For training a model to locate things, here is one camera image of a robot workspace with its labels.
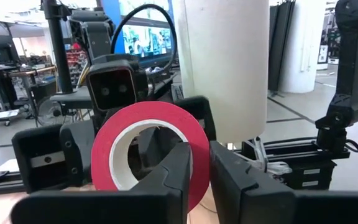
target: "red tape roll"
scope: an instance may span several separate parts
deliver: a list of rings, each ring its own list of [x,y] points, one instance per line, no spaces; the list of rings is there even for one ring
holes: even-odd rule
[[[96,190],[129,190],[138,181],[127,155],[133,138],[146,128],[163,126],[189,142],[192,154],[188,211],[203,198],[209,186],[209,142],[189,112],[171,103],[135,103],[111,116],[99,130],[91,153],[92,181]]]

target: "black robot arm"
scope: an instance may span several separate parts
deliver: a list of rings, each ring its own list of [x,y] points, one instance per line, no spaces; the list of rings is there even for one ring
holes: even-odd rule
[[[318,146],[340,152],[346,144],[346,127],[358,122],[358,0],[339,0],[335,17],[341,34],[336,92],[316,127]]]

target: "fan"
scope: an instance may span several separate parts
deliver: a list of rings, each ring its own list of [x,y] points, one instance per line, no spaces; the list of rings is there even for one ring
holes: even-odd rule
[[[53,124],[70,124],[75,118],[74,114],[63,115],[62,107],[59,103],[50,100],[50,97],[42,99],[38,105],[38,122],[41,126]]]

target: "gray floor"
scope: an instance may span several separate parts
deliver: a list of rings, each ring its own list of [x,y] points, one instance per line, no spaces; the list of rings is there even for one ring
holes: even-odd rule
[[[313,121],[323,117],[336,84],[336,67],[319,72],[315,90],[306,94],[284,94],[268,100],[268,123],[261,136],[264,141],[316,136]],[[23,129],[35,127],[34,120],[18,119],[11,126],[0,123],[0,165],[14,158],[10,146],[13,135]],[[358,142],[358,123],[348,130],[348,137]],[[349,159],[336,160],[332,190],[358,190],[358,154],[352,153]]]

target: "white tape core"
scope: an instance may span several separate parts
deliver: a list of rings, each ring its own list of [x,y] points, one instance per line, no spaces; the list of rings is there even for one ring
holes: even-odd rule
[[[174,131],[183,142],[188,142],[186,136],[174,125],[157,119],[147,119],[138,121],[121,131],[114,140],[110,150],[109,166],[111,178],[116,184],[118,190],[129,190],[139,181],[133,175],[128,164],[128,150],[132,140],[139,133],[147,128],[164,127]],[[190,177],[193,173],[193,154],[190,157]]]

